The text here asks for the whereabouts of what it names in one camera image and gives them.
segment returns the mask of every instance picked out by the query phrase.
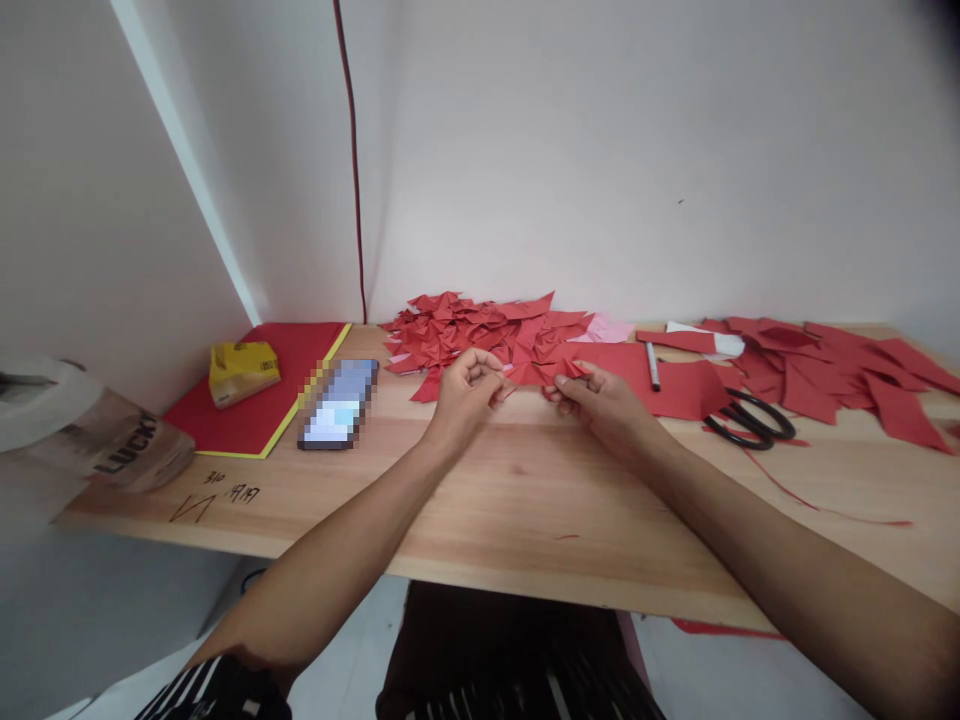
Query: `pile of red paper scraps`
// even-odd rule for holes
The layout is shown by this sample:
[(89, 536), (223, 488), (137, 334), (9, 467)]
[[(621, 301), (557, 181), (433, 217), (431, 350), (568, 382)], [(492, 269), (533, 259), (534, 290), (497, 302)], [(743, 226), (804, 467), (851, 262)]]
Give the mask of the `pile of red paper scraps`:
[(710, 333), (632, 332), (601, 314), (550, 309), (539, 300), (476, 303), (460, 293), (421, 295), (381, 325), (392, 333), (387, 370), (427, 370), (411, 400), (437, 399), (443, 369), (469, 347), (492, 352), (518, 385), (546, 386), (554, 376), (579, 377), (574, 360), (593, 362), (623, 377), (654, 415), (703, 420), (730, 403), (726, 388), (746, 386), (760, 399), (799, 415), (836, 424), (841, 407), (876, 414), (888, 435), (951, 453), (923, 413), (915, 393), (935, 387), (960, 395), (960, 379), (899, 339), (871, 340), (815, 323), (804, 327), (767, 318), (705, 320), (710, 333), (739, 335), (746, 345), (732, 366), (707, 360), (658, 363), (662, 390), (654, 392), (644, 341), (701, 353), (716, 352)]
[(915, 393), (936, 388), (960, 395), (960, 379), (899, 338), (873, 340), (769, 318), (705, 320), (698, 327), (743, 338), (746, 350), (731, 362), (761, 400), (830, 425), (842, 407), (868, 410), (890, 437), (953, 454)]
[(419, 312), (402, 310), (393, 322), (380, 326), (393, 333), (386, 343), (394, 355), (388, 370), (428, 371), (411, 400), (436, 400), (443, 369), (469, 347), (493, 353), (518, 385), (550, 385), (558, 370), (571, 377), (583, 374), (551, 354), (561, 343), (586, 335), (593, 315), (551, 310), (553, 293), (515, 303), (475, 303), (459, 295), (421, 295), (410, 301)]

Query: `hand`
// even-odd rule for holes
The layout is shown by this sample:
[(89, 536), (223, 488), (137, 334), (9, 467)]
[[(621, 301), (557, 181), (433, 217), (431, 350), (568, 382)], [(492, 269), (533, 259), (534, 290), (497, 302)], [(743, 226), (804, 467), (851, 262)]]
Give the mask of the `hand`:
[(503, 363), (486, 350), (464, 350), (440, 380), (440, 398), (423, 440), (444, 450), (463, 451), (492, 410), (516, 386), (503, 375)]
[(544, 388), (561, 415), (574, 414), (621, 462), (634, 465), (657, 446), (676, 441), (640, 402), (626, 380), (588, 362), (577, 361), (588, 374), (577, 380), (556, 376)]

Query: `person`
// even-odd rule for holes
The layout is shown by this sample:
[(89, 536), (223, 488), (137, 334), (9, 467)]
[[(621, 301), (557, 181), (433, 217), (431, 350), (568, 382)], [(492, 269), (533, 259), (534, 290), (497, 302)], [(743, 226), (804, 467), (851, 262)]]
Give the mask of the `person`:
[[(587, 363), (581, 366), (588, 374), (577, 380), (557, 376), (556, 385), (546, 388), (549, 399), (562, 415), (579, 418), (638, 482), (646, 483), (689, 525), (801, 652), (877, 717), (960, 717), (957, 615), (778, 512), (685, 449), (624, 380)], [(433, 419), (420, 441), (287, 550), (138, 719), (290, 717), (284, 698), (294, 680), (373, 587), (478, 427), (511, 390), (496, 357), (478, 349), (463, 352), (443, 375)], [(434, 607), (449, 605), (441, 601)], [(411, 592), (407, 615), (412, 612)], [(525, 617), (538, 613), (543, 614), (534, 611)], [(428, 621), (432, 617), (431, 612), (421, 616)], [(602, 625), (596, 623), (598, 633)], [(401, 639), (407, 626), (405, 618)], [(578, 642), (589, 642), (592, 636), (583, 633)], [(543, 633), (535, 637), (549, 641)], [(529, 644), (524, 647), (530, 650)], [(588, 658), (579, 650), (575, 654)], [(483, 658), (502, 667), (503, 655)], [(482, 673), (483, 658), (457, 667)], [(397, 650), (388, 681), (395, 665), (405, 664), (395, 661)], [(595, 667), (594, 660), (587, 659), (570, 670), (571, 677), (580, 679), (581, 689), (573, 694), (585, 699), (593, 692), (613, 702), (619, 697), (623, 717), (660, 717), (655, 704), (648, 710), (637, 705), (624, 714), (635, 686), (621, 682), (620, 671), (610, 675), (606, 667), (594, 672)], [(610, 677), (620, 679), (603, 679)], [(599, 683), (599, 693), (591, 683)], [(461, 687), (467, 686), (475, 689), (476, 683)], [(627, 688), (627, 695), (617, 695), (620, 691), (614, 688)], [(438, 700), (451, 703), (445, 713), (438, 706), (421, 715), (417, 708), (423, 710), (429, 698), (419, 697), (409, 711), (396, 714), (389, 710), (386, 694), (378, 703), (381, 718), (458, 717), (457, 703), (467, 699), (462, 692), (456, 697), (450, 692), (449, 699), (442, 695)], [(576, 705), (566, 700), (568, 706)], [(501, 698), (499, 705), (490, 704), (489, 715), (475, 710), (470, 717), (480, 720), (504, 712), (504, 702)], [(520, 705), (532, 702), (528, 698)], [(577, 717), (573, 707), (567, 712)], [(559, 717), (553, 712), (539, 716)], [(596, 716), (610, 716), (609, 707)]]

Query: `white paper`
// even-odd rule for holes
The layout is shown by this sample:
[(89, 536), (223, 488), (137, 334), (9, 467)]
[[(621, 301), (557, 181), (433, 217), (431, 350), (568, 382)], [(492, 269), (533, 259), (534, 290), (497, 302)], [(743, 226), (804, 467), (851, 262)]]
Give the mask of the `white paper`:
[[(675, 323), (673, 320), (667, 323), (667, 332), (710, 333), (709, 330), (695, 328), (691, 325), (684, 325), (683, 323)], [(740, 357), (743, 355), (746, 345), (744, 345), (742, 338), (736, 335), (725, 335), (724, 333), (710, 334), (713, 335), (713, 339), (717, 343), (717, 352), (713, 355), (704, 354), (703, 356), (707, 360), (730, 360), (731, 358)]]

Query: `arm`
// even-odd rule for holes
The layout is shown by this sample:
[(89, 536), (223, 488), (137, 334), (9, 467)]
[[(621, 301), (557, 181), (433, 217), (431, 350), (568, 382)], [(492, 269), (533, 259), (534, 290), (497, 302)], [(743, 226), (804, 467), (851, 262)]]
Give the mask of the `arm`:
[(502, 370), (493, 355), (464, 352), (443, 375), (420, 442), (287, 550), (187, 667), (231, 652), (252, 668), (271, 669), (288, 692), (386, 570), (479, 423), (503, 401)]
[(547, 388), (720, 558), (770, 621), (879, 717), (956, 717), (960, 617), (685, 449), (619, 377)]

